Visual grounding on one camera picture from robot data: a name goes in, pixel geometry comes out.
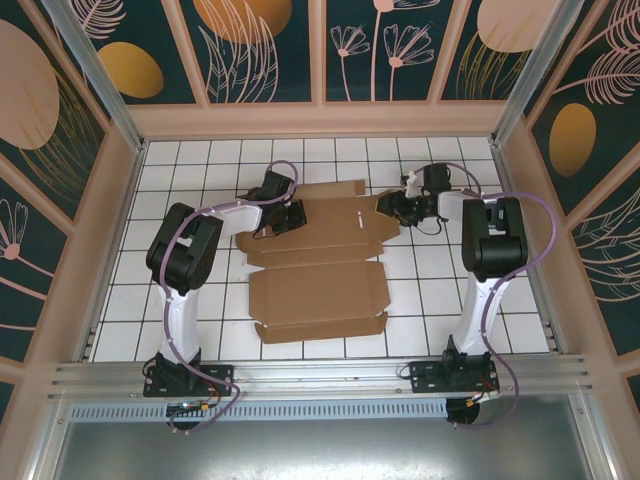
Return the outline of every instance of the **yellow circle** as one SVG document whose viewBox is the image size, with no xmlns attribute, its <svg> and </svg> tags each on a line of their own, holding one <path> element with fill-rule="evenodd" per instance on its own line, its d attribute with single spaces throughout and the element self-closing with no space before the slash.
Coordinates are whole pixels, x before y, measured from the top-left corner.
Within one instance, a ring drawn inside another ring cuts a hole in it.
<svg viewBox="0 0 640 480">
<path fill-rule="evenodd" d="M 58 124 L 56 72 L 29 35 L 0 20 L 0 138 L 23 149 L 49 141 Z"/>
<path fill-rule="evenodd" d="M 532 50 L 557 0 L 483 0 L 478 10 L 478 35 L 491 50 Z"/>
<path fill-rule="evenodd" d="M 255 16 L 256 25 L 250 21 L 245 2 Z M 256 43 L 260 40 L 259 18 L 262 18 L 271 35 L 278 35 L 291 18 L 291 0 L 193 0 L 202 21 L 213 33 L 234 43 Z"/>
<path fill-rule="evenodd" d="M 162 70 L 140 47 L 114 42 L 100 49 L 98 56 L 121 93 L 135 98 L 157 95 L 164 86 Z"/>
<path fill-rule="evenodd" d="M 579 103 L 564 107 L 553 121 L 549 155 L 563 177 L 575 175 L 589 159 L 596 141 L 596 119 Z"/>
</svg>

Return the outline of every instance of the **dark teal wallpaper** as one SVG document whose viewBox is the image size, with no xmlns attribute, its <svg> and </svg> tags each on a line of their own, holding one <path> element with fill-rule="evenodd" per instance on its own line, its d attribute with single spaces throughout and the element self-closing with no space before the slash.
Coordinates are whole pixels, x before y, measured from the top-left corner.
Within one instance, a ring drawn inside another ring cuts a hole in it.
<svg viewBox="0 0 640 480">
<path fill-rule="evenodd" d="M 372 90 L 378 101 L 425 100 L 450 13 L 450 1 L 328 0 L 327 101 L 370 101 Z"/>
<path fill-rule="evenodd" d="M 554 7 L 472 0 L 442 100 L 506 100 Z"/>
<path fill-rule="evenodd" d="M 195 102 L 160 0 L 70 4 L 125 103 Z"/>
<path fill-rule="evenodd" d="M 311 101 L 307 0 L 180 0 L 211 103 Z"/>
<path fill-rule="evenodd" d="M 638 412 L 640 412 L 640 375 L 628 377 L 627 382 L 629 382 L 631 395 L 633 395 L 633 399 L 636 401 L 636 407 L 638 407 Z"/>
<path fill-rule="evenodd" d="M 0 10 L 0 154 L 74 218 L 104 131 L 16 0 Z"/>
<path fill-rule="evenodd" d="M 640 348 L 640 170 L 574 230 L 573 238 L 618 355 Z"/>
<path fill-rule="evenodd" d="M 640 141 L 640 4 L 611 0 L 532 128 L 565 213 Z"/>
<path fill-rule="evenodd" d="M 7 411 L 7 407 L 9 406 L 9 400 L 11 399 L 12 393 L 13 385 L 10 383 L 0 382 L 0 425 L 2 424 L 4 413 Z"/>
<path fill-rule="evenodd" d="M 580 29 L 582 22 L 584 22 L 584 19 L 589 13 L 589 10 L 591 10 L 591 7 L 593 6 L 594 1 L 595 0 L 585 0 L 584 3 L 582 4 L 582 8 L 580 9 L 580 14 L 578 15 L 578 18 L 573 23 L 571 29 L 569 30 L 569 33 L 567 33 L 567 36 L 562 42 L 562 45 L 560 46 L 560 49 L 558 50 L 558 53 L 556 54 L 555 59 L 553 60 L 553 62 L 551 62 L 551 65 L 547 69 L 545 76 L 542 78 L 542 80 L 538 84 L 538 88 L 536 88 L 536 90 L 533 92 L 533 95 L 531 95 L 531 99 L 529 99 L 529 103 L 527 103 L 527 106 L 524 109 L 524 114 L 526 116 L 529 116 L 529 113 L 531 113 L 531 110 L 536 105 L 538 98 L 540 98 L 542 91 L 545 89 L 547 85 L 546 81 L 551 75 L 551 72 L 553 72 L 556 69 L 556 67 L 558 66 L 558 63 L 560 63 L 560 60 L 562 60 L 562 57 L 567 51 L 567 48 L 569 48 L 569 45 L 571 45 L 571 41 L 573 40 L 573 38 L 576 36 L 576 33 Z"/>
<path fill-rule="evenodd" d="M 69 46 L 67 45 L 67 42 L 65 42 L 62 39 L 62 37 L 60 36 L 60 33 L 58 32 L 58 30 L 54 27 L 53 22 L 51 20 L 51 17 L 47 13 L 47 10 L 44 8 L 44 5 L 42 5 L 42 1 L 41 0 L 36 0 L 35 3 L 38 6 L 38 8 L 40 9 L 40 13 L 42 13 L 42 16 L 44 17 L 44 19 L 49 24 L 49 27 L 51 28 L 51 30 L 53 30 L 53 33 L 56 35 L 56 37 L 58 39 L 58 43 L 60 45 L 62 45 L 62 48 L 64 48 L 64 51 L 67 53 L 67 56 L 73 62 L 74 66 L 76 67 L 76 70 L 78 71 L 78 73 L 80 73 L 80 75 L 82 75 L 82 78 L 84 80 L 85 85 L 87 85 L 89 87 L 89 89 L 91 90 L 91 93 L 93 94 L 94 98 L 98 101 L 98 104 L 100 105 L 100 108 L 102 109 L 103 113 L 110 120 L 111 119 L 111 115 L 107 111 L 107 108 L 102 103 L 102 100 L 100 99 L 100 97 L 96 93 L 96 90 L 93 88 L 93 85 L 91 84 L 91 82 L 89 82 L 89 80 L 87 79 L 87 76 L 84 74 L 84 71 L 82 70 L 82 67 L 80 66 L 80 64 L 76 60 L 76 57 L 73 55 L 73 53 L 69 49 Z"/>
<path fill-rule="evenodd" d="M 0 356 L 22 362 L 67 237 L 0 179 Z"/>
</svg>

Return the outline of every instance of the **flower drawing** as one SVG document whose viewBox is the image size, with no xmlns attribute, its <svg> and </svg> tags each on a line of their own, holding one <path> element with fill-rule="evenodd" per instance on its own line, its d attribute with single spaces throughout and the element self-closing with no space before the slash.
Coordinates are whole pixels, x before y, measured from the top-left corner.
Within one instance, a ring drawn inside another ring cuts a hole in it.
<svg viewBox="0 0 640 480">
<path fill-rule="evenodd" d="M 382 13 L 393 10 L 417 10 L 433 7 L 439 3 L 440 0 L 373 0 L 373 6 Z"/>
<path fill-rule="evenodd" d="M 331 29 L 331 39 L 336 47 L 338 55 L 340 55 L 340 64 L 342 65 L 342 81 L 344 83 L 344 92 L 347 95 L 347 101 L 351 101 L 349 87 L 347 85 L 347 73 L 345 71 L 344 59 L 352 55 L 360 55 L 368 52 L 371 47 L 367 42 L 367 36 L 362 31 L 362 25 L 359 27 L 346 27 L 344 31 L 341 27 L 333 27 Z"/>
<path fill-rule="evenodd" d="M 16 202 L 14 208 L 11 209 L 8 200 L 4 198 L 0 200 L 0 262 L 19 261 L 37 272 L 53 277 L 53 273 L 34 265 L 20 255 L 28 217 L 29 210 L 22 203 Z M 40 300 L 47 298 L 46 295 L 13 282 L 8 278 L 0 277 L 0 283 Z M 0 328 L 10 328 L 14 330 L 31 329 L 31 327 L 17 327 L 4 324 L 0 324 Z"/>
<path fill-rule="evenodd" d="M 384 29 L 384 46 L 389 57 L 389 65 L 391 65 L 389 100 L 393 100 L 396 68 L 431 62 L 434 58 L 434 50 L 428 48 L 431 44 L 429 26 L 418 28 L 410 25 L 405 27 L 400 36 L 398 31 L 398 25 Z"/>
<path fill-rule="evenodd" d="M 27 228 L 29 210 L 16 202 L 13 213 L 6 199 L 0 200 L 0 258 L 15 260 L 20 257 L 20 243 Z"/>
<path fill-rule="evenodd" d="M 378 11 L 373 32 L 373 54 L 371 56 L 371 101 L 376 101 L 376 53 L 378 47 L 378 32 L 383 13 L 394 10 L 418 10 L 438 5 L 440 0 L 373 0 L 373 6 Z"/>
</svg>

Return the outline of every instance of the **flattened cardboard box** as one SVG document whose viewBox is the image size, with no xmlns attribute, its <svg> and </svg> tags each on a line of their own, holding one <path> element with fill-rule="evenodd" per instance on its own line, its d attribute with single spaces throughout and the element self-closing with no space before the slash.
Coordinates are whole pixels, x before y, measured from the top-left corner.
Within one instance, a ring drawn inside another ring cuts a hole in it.
<svg viewBox="0 0 640 480">
<path fill-rule="evenodd" d="M 238 235 L 251 265 L 249 314 L 265 343 L 382 333 L 390 303 L 382 242 L 400 234 L 398 222 L 375 211 L 378 197 L 364 181 L 301 185 L 307 225 L 278 237 Z"/>
</svg>

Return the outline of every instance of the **white tile floor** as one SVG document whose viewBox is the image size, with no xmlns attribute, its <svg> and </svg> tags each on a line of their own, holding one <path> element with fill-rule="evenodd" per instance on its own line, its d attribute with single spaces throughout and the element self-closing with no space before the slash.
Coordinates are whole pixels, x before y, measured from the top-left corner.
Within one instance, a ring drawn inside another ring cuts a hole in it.
<svg viewBox="0 0 640 480">
<path fill-rule="evenodd" d="M 154 142 L 140 177 L 121 251 L 94 340 L 92 361 L 142 361 L 162 337 L 162 305 L 145 266 L 146 250 L 175 202 L 215 205 L 261 184 L 265 164 L 296 163 L 305 183 L 364 178 L 379 193 L 399 184 L 401 171 L 454 161 L 484 190 L 500 181 L 484 138 L 322 138 Z M 452 169 L 453 184 L 468 187 Z M 198 333 L 204 360 L 342 359 L 439 355 L 459 318 L 466 291 L 459 224 L 441 233 L 433 221 L 402 229 L 380 260 L 389 279 L 390 318 L 377 336 L 264 345 L 248 311 L 248 276 L 255 267 L 231 240 L 221 241 L 200 294 Z M 499 352 L 547 352 L 548 339 L 526 277 L 507 290 L 492 342 Z"/>
</svg>

